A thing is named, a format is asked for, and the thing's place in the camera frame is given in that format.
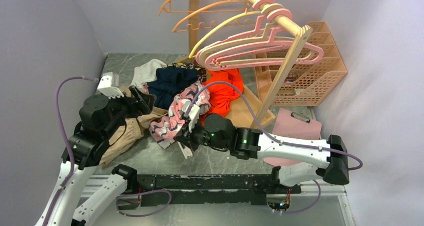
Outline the navy blue shorts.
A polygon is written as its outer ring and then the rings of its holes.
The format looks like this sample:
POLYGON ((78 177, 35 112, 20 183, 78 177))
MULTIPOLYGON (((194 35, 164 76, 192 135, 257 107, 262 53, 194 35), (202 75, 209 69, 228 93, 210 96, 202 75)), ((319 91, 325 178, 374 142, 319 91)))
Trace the navy blue shorts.
POLYGON ((148 91, 156 96, 154 106, 168 109, 174 96, 195 83, 198 79, 196 69, 166 67, 156 70, 156 79, 147 82, 148 91))

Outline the pink patterned shorts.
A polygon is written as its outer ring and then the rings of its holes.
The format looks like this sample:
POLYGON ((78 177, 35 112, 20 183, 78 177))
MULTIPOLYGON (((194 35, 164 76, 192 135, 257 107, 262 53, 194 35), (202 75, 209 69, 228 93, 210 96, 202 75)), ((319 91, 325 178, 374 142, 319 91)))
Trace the pink patterned shorts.
POLYGON ((150 134, 161 148, 166 149, 174 143, 174 136, 185 123, 182 119, 182 109, 185 103, 189 104, 202 88, 203 84, 200 81, 196 81, 182 92, 176 94, 168 108, 168 114, 150 123, 150 134))

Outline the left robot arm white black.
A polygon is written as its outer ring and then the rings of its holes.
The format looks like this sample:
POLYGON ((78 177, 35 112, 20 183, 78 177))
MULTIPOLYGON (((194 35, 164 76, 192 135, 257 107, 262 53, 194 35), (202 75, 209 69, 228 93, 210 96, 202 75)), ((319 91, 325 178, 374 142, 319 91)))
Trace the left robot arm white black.
POLYGON ((62 154, 55 189, 37 221, 37 225, 93 225, 117 196, 140 190, 137 171, 118 165, 103 185, 84 203, 79 204, 88 180, 110 147, 110 138, 127 118, 150 114, 155 95, 145 94, 135 86, 130 96, 120 90, 88 97, 79 111, 80 124, 68 139, 70 150, 62 154))

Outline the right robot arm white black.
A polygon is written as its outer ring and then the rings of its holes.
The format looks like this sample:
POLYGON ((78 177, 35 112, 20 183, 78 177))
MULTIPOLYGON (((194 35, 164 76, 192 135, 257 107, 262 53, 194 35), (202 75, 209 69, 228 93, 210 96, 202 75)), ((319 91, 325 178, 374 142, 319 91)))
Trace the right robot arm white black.
POLYGON ((213 113, 203 123, 193 124, 192 120, 185 118, 174 140, 192 151, 202 145, 228 151, 231 156, 243 160, 278 158, 297 161, 295 165, 281 166, 278 174, 270 179, 270 187, 276 193, 316 179, 336 185, 350 182, 348 151, 337 135, 330 135, 327 140, 282 137, 236 127, 229 119, 213 113))

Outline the beige shorts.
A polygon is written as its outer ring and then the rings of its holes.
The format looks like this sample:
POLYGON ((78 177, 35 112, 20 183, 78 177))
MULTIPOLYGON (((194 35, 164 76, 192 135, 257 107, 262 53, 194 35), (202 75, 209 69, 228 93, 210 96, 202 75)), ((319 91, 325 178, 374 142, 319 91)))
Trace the beige shorts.
POLYGON ((150 127, 152 121, 167 114, 167 110, 153 107, 151 114, 127 118, 124 126, 120 126, 110 138, 110 147, 103 154, 99 165, 107 166, 115 158, 128 151, 137 140, 144 136, 144 132, 150 127))

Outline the orange shorts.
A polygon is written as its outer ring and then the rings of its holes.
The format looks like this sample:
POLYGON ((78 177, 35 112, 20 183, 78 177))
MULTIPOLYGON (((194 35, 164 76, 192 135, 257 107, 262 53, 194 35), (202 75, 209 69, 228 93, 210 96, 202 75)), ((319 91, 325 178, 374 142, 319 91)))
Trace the orange shorts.
MULTIPOLYGON (((204 85, 216 81, 228 82, 237 87, 240 92, 243 92, 244 83, 239 69, 229 69, 221 71, 209 71, 210 78, 204 82, 204 85)), ((200 117, 201 123, 204 124, 204 120, 207 115, 216 113, 222 117, 226 117, 230 112, 230 103, 232 100, 237 99, 240 95, 231 86, 225 84, 215 84, 208 87, 210 98, 210 109, 206 114, 200 117)))

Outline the yellow hanger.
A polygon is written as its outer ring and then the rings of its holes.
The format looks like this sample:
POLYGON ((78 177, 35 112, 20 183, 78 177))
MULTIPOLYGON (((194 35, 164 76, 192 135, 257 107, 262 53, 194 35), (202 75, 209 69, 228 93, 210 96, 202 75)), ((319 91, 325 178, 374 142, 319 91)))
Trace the yellow hanger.
POLYGON ((251 11, 251 12, 244 12, 244 13, 240 13, 237 14, 235 16, 230 17, 229 19, 226 19, 225 21, 223 21, 222 23, 218 24, 216 27, 214 27, 212 30, 210 30, 207 34, 205 34, 192 48, 192 50, 190 51, 190 53, 188 54, 188 58, 191 59, 194 57, 195 52, 197 51, 197 49, 200 47, 200 45, 206 41, 211 35, 213 35, 214 33, 216 33, 218 30, 220 30, 223 27, 227 27, 228 24, 230 24, 231 22, 236 22, 238 19, 245 17, 245 16, 252 16, 252 15, 259 15, 261 14, 260 11, 251 11))

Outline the front orange hanger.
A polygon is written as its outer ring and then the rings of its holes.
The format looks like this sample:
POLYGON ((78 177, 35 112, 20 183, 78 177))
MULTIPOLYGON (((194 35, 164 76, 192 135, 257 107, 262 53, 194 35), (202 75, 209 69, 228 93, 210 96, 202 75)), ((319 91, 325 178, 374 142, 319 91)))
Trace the front orange hanger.
POLYGON ((218 1, 192 12, 178 21, 173 29, 173 33, 183 33, 188 31, 198 31, 199 29, 212 29, 218 25, 217 20, 208 19, 208 16, 216 16, 217 14, 236 13, 249 11, 251 5, 246 0, 226 0, 218 1))

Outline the white plastic clip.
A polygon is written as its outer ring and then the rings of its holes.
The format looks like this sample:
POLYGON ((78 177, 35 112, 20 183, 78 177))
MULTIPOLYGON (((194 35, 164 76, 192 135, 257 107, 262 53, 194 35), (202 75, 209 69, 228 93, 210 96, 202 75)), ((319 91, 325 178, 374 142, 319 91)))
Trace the white plastic clip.
POLYGON ((177 144, 178 144, 178 146, 179 146, 179 148, 180 148, 185 159, 191 158, 193 156, 193 153, 192 153, 190 148, 184 146, 180 142, 177 142, 177 144))

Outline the white garment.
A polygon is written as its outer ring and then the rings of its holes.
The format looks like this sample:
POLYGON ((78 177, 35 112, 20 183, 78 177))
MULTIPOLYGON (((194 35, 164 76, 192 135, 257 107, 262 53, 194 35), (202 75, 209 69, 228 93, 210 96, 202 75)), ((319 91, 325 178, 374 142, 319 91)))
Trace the white garment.
POLYGON ((156 70, 166 66, 166 63, 152 59, 141 66, 134 68, 134 74, 131 85, 141 87, 143 83, 156 80, 156 70))

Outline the yellow black patterned garment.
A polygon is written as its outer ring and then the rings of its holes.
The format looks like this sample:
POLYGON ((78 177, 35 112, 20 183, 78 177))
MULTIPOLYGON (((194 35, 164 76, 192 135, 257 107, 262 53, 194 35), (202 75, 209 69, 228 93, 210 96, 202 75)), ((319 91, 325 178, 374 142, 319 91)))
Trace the yellow black patterned garment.
POLYGON ((197 63, 187 62, 174 62, 167 64, 167 67, 177 67, 185 69, 195 69, 200 76, 206 76, 206 69, 197 63))

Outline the pink clipboard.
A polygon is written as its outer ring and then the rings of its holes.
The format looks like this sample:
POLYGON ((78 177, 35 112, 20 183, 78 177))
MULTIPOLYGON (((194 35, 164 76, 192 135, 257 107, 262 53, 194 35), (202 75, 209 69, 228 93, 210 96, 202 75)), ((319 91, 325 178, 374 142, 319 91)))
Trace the pink clipboard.
POLYGON ((311 115, 280 108, 272 128, 272 134, 305 140, 321 138, 322 123, 311 115))

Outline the peach plastic file organizer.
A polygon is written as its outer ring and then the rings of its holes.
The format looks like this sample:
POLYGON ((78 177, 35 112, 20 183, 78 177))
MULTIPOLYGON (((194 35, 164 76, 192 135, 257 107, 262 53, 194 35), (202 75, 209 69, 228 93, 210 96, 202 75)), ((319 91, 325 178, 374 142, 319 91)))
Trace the peach plastic file organizer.
MULTIPOLYGON (((273 106, 318 106, 331 90, 348 73, 331 31, 326 22, 313 21, 312 35, 308 43, 323 49, 323 58, 312 65, 294 64, 282 87, 277 93, 273 106)), ((284 57, 288 49, 256 54, 259 59, 284 57)), ((280 64, 254 67, 258 97, 263 101, 276 78, 280 64)))

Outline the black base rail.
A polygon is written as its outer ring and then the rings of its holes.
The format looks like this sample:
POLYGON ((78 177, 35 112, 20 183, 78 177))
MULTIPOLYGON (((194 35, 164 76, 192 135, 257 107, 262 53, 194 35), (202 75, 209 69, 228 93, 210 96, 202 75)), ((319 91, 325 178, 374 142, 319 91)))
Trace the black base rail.
POLYGON ((299 184, 286 187, 278 184, 270 174, 171 175, 139 174, 142 192, 140 205, 250 203, 266 205, 271 195, 285 196, 289 190, 300 194, 299 184))

